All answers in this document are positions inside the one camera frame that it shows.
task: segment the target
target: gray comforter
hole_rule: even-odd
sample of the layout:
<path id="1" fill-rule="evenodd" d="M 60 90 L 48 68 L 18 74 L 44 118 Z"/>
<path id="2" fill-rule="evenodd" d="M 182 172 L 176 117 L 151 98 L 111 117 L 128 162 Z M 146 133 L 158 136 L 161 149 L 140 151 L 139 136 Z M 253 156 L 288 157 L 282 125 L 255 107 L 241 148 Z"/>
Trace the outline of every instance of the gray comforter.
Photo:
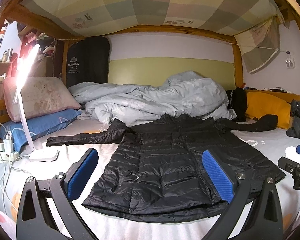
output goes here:
<path id="1" fill-rule="evenodd" d="M 79 103 L 86 103 L 87 116 L 102 123 L 117 118 L 126 124 L 138 124 L 156 120 L 163 114 L 236 117 L 232 110 L 227 110 L 225 90 L 211 78 L 202 78 L 193 71 L 173 75 L 160 87 L 85 82 L 70 87 L 69 91 Z"/>

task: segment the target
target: blue pillow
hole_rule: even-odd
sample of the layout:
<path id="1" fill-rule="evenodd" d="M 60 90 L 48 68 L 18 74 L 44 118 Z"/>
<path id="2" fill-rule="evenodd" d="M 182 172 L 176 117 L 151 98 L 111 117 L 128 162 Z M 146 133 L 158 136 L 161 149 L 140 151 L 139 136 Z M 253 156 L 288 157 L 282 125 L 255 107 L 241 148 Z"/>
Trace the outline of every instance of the blue pillow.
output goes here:
<path id="1" fill-rule="evenodd" d="M 27 120 L 32 140 L 34 141 L 42 136 L 66 128 L 71 122 L 77 119 L 77 116 L 80 113 L 81 112 L 74 109 L 66 109 L 54 114 L 47 114 Z M 11 130 L 14 149 L 15 151 L 19 152 L 21 147 L 27 143 L 26 135 L 23 131 L 21 122 L 9 121 L 4 123 L 3 125 L 5 126 L 7 131 Z M 2 139 L 5 134 L 5 130 L 1 126 L 0 138 Z"/>

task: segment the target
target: power strip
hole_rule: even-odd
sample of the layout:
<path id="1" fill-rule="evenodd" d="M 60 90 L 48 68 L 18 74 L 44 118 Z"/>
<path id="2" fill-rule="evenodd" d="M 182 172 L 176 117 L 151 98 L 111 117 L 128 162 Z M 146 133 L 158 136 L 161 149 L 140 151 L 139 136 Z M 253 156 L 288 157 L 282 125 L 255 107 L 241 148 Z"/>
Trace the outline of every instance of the power strip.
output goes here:
<path id="1" fill-rule="evenodd" d="M 13 162 L 16 158 L 19 157 L 19 153 L 18 152 L 13 152 L 13 153 L 6 153 L 6 152 L 0 152 L 0 161 L 4 160 L 4 161 L 11 161 Z"/>

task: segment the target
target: wooden bed frame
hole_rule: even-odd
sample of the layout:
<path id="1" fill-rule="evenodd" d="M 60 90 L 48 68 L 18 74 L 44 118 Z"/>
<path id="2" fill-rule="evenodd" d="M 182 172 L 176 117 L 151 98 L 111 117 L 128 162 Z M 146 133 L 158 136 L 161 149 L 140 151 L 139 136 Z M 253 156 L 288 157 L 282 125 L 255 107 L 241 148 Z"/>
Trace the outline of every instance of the wooden bed frame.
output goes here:
<path id="1" fill-rule="evenodd" d="M 19 4 L 21 1 L 23 0 L 11 0 L 4 8 L 0 17 L 0 31 L 2 25 L 4 24 L 5 19 L 10 19 L 10 20 L 15 20 L 17 22 L 26 24 L 27 26 L 31 26 L 42 32 L 45 32 L 47 33 L 47 35 L 50 35 L 55 39 L 62 40 L 64 42 L 63 55 L 62 55 L 62 81 L 64 82 L 64 84 L 66 84 L 66 58 L 67 58 L 68 48 L 72 43 L 75 43 L 78 40 L 83 40 L 85 37 L 74 36 L 73 34 L 62 29 L 52 20 L 30 12 L 27 8 Z M 295 19 L 300 30 L 300 6 L 296 2 L 296 0 L 274 0 L 274 1 L 277 3 L 285 20 L 290 21 Z M 209 37 L 209 38 L 214 38 L 221 41 L 229 42 L 232 44 L 232 48 L 233 48 L 235 84 L 237 87 L 241 87 L 243 85 L 242 57 L 241 57 L 240 48 L 237 45 L 234 36 L 219 34 L 212 31 L 201 30 L 196 28 L 170 26 L 170 25 L 161 25 L 161 26 L 138 25 L 111 34 L 131 33 L 131 32 L 185 33 L 185 34 L 204 36 L 204 37 Z M 300 100 L 300 95 L 291 95 L 291 94 L 276 93 L 276 92 L 266 92 L 266 93 L 273 94 L 279 98 L 286 100 L 287 102 L 291 102 L 293 99 Z M 3 123 L 10 120 L 9 116 L 7 114 L 2 114 L 2 112 L 6 112 L 4 100 L 0 100 L 0 122 Z"/>

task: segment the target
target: mattress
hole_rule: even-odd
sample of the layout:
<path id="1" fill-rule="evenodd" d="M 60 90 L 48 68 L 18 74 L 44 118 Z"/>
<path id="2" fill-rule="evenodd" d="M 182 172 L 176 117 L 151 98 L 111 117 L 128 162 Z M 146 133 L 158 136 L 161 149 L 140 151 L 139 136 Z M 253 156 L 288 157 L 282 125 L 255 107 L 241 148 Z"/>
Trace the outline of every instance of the mattress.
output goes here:
<path id="1" fill-rule="evenodd" d="M 106 130 L 108 125 L 101 124 L 99 121 L 92 120 L 76 120 L 67 128 L 57 131 L 51 135 L 39 138 L 35 141 L 35 145 L 41 146 L 45 144 L 48 137 L 75 135 L 80 132 L 93 133 L 96 131 Z M 287 137 L 285 130 L 275 129 L 266 132 L 242 132 L 233 131 L 233 133 L 254 145 L 256 149 L 262 152 L 267 158 L 277 164 L 278 159 L 285 154 L 286 147 L 297 146 L 300 144 L 300 139 Z M 205 218 L 187 223 L 180 224 L 150 224 L 139 223 L 135 221 L 126 220 L 118 217 L 111 217 L 99 214 L 89 210 L 81 205 L 91 191 L 93 184 L 102 175 L 105 166 L 109 162 L 112 154 L 117 149 L 118 144 L 109 145 L 70 145 L 57 147 L 60 151 L 58 159 L 53 162 L 31 163 L 28 158 L 22 158 L 21 161 L 15 162 L 14 166 L 23 168 L 29 171 L 37 180 L 50 179 L 59 172 L 66 172 L 72 163 L 77 162 L 85 151 L 89 148 L 95 148 L 99 153 L 99 163 L 90 177 L 86 187 L 84 188 L 79 199 L 74 200 L 73 204 L 82 216 L 83 220 L 94 232 L 94 234 L 102 240 L 157 240 L 157 239 L 202 239 L 204 235 L 213 226 L 219 216 L 212 218 Z M 0 163 L 0 178 L 3 174 L 3 164 Z M 18 202 L 22 193 L 23 185 L 29 174 L 23 172 L 12 171 L 7 185 L 7 194 L 12 203 L 18 206 Z M 276 184 L 280 204 L 282 208 L 284 229 L 296 220 L 300 211 L 300 191 L 294 190 L 294 181 L 291 175 L 287 175 L 282 181 Z M 70 236 L 65 226 L 62 223 L 60 216 L 54 206 L 53 200 L 48 199 L 51 212 L 56 220 L 56 224 L 60 231 Z M 16 212 L 13 210 L 9 202 L 5 199 L 5 206 L 8 216 L 15 219 Z M 237 235 L 249 213 L 251 203 L 247 204 L 240 219 L 234 228 L 231 236 Z M 0 210 L 3 210 L 2 192 L 0 190 Z"/>

